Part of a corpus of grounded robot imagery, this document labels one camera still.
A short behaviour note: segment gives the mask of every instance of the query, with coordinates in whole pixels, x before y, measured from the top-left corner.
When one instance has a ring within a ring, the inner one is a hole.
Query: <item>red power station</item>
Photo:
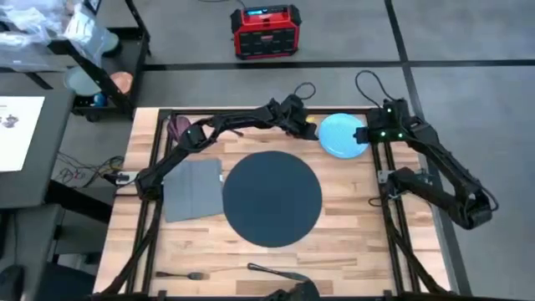
[[[237,9],[231,15],[240,59],[288,56],[298,51],[301,17],[294,5]]]

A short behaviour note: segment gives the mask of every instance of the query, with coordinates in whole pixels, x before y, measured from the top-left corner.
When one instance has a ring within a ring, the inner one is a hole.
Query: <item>wooden tabletop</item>
[[[149,165],[158,111],[158,108],[137,110],[125,170],[139,171]],[[188,117],[194,121],[203,116]],[[319,124],[325,116],[313,117]],[[215,145],[187,160],[219,158],[225,177],[250,153],[285,151],[296,155],[310,165],[322,187],[323,208],[318,222],[299,242],[265,248],[239,237],[223,214],[171,223],[162,218],[150,294],[156,295],[158,290],[165,289],[172,296],[266,295],[294,285],[293,281],[272,274],[248,271],[247,263],[307,275],[322,295],[376,296],[382,295],[385,289],[394,290],[382,212],[367,202],[378,196],[370,148],[355,159],[340,160],[328,155],[317,141],[295,140],[280,129],[244,129],[241,132],[242,138],[232,132],[223,133]],[[393,143],[392,149],[396,167],[420,168],[417,154],[405,143]],[[449,288],[431,209],[426,202],[413,196],[404,196],[403,202],[416,256],[438,284]],[[135,188],[121,189],[115,199],[95,292],[110,284],[131,255],[139,210],[140,200],[135,196]],[[145,258],[140,262],[136,291],[140,290]],[[405,260],[401,263],[406,272]],[[155,278],[156,271],[204,272],[209,274],[209,279]],[[407,273],[404,277],[408,288]]]

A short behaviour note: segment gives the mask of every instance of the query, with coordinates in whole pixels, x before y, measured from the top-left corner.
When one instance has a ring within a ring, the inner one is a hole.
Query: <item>black cable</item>
[[[204,2],[204,3],[223,3],[223,2],[229,2],[231,0],[197,0],[198,2]],[[239,2],[243,9],[246,9],[247,7],[245,6],[245,3],[242,1],[242,0],[236,0],[237,2]]]
[[[312,93],[311,93],[309,96],[307,96],[307,97],[301,97],[301,96],[299,96],[299,95],[298,95],[298,91],[299,91],[299,89],[301,89],[303,86],[306,86],[306,85],[312,87],[312,89],[313,89]],[[304,83],[299,84],[299,85],[295,88],[295,90],[293,91],[293,93],[294,93],[295,95],[298,95],[298,97],[299,97],[301,100],[311,99],[314,95],[316,95],[316,86],[315,86],[314,84],[312,84],[311,82],[304,82]]]
[[[375,74],[375,72],[373,71],[370,71],[370,70],[362,70],[360,72],[357,73],[357,75],[355,75],[354,77],[354,85],[357,87],[357,90],[360,92],[360,94],[362,96],[364,96],[364,98],[366,98],[367,100],[369,100],[371,103],[373,103],[374,105],[377,105],[378,108],[381,108],[381,106],[379,105],[379,103],[377,103],[377,101],[371,99],[368,95],[366,95],[366,93],[360,88],[359,86],[359,76],[361,74],[371,74],[373,77],[375,77],[375,79],[377,79],[377,83],[379,84],[379,87],[381,88],[381,90],[383,91],[383,93],[386,95],[386,97],[388,97],[390,100],[395,100],[392,96],[390,96],[388,93],[386,93],[386,89],[385,87],[383,86],[383,83],[381,82],[381,79],[379,78],[379,76],[377,76],[377,74]]]
[[[496,197],[492,194],[492,192],[490,192],[488,189],[486,189],[485,187],[483,187],[483,185],[478,185],[479,188],[481,188],[483,190],[483,192],[485,192],[488,197],[491,198],[492,202],[494,203],[494,208],[491,209],[492,212],[498,210],[498,208],[500,208],[500,203],[498,202],[498,200],[496,199]]]
[[[375,201],[375,200],[381,200],[381,198],[379,196],[376,196],[376,197],[371,197],[368,199],[368,205],[372,206],[372,207],[377,207],[377,208],[381,208],[383,205],[381,204],[374,204],[372,201]]]
[[[61,181],[62,184],[66,185],[69,182],[71,182],[73,179],[80,180],[80,179],[85,178],[85,173],[82,170],[90,170],[93,172],[93,175],[81,187],[88,187],[99,177],[102,178],[103,170],[105,171],[106,168],[108,168],[109,170],[119,170],[120,166],[125,160],[125,158],[122,156],[113,156],[107,159],[106,161],[102,162],[102,164],[95,166],[95,165],[90,165],[90,164],[84,164],[80,162],[78,159],[70,155],[67,155],[61,151],[58,153],[58,157],[56,159],[74,169],[73,171],[71,171],[69,168],[64,168],[54,178],[54,180]]]

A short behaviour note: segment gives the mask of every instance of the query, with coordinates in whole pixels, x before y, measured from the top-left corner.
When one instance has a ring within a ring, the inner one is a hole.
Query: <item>black round mat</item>
[[[314,227],[321,211],[321,187],[296,156],[261,152],[232,168],[223,187],[223,208],[232,228],[249,242],[287,246]]]

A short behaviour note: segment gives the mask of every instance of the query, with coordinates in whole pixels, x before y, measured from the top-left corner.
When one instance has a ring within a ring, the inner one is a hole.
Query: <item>gray towel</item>
[[[183,161],[164,177],[164,214],[167,222],[221,213],[221,161]]]

